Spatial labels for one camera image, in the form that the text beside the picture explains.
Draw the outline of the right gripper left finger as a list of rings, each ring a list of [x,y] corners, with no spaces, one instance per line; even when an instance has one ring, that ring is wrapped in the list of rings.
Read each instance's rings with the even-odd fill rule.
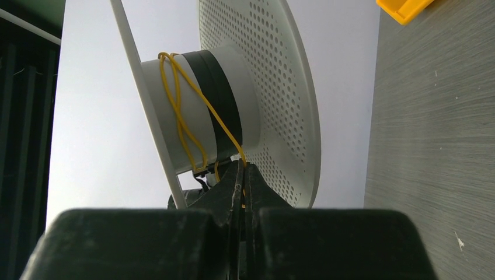
[[[39,240],[22,279],[239,279],[244,165],[185,209],[71,209]]]

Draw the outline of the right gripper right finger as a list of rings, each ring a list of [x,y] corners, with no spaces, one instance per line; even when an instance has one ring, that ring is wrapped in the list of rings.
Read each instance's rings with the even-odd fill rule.
[[[294,208],[245,168],[247,279],[436,279],[410,218],[387,209]]]

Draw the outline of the white plastic spool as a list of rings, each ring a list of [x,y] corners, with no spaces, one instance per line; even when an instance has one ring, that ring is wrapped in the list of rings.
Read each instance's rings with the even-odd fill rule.
[[[321,168],[319,114],[309,62],[286,1],[198,1],[199,50],[142,61],[121,1],[120,37],[171,191],[178,176],[206,176],[238,160],[257,166],[295,208],[309,208]]]

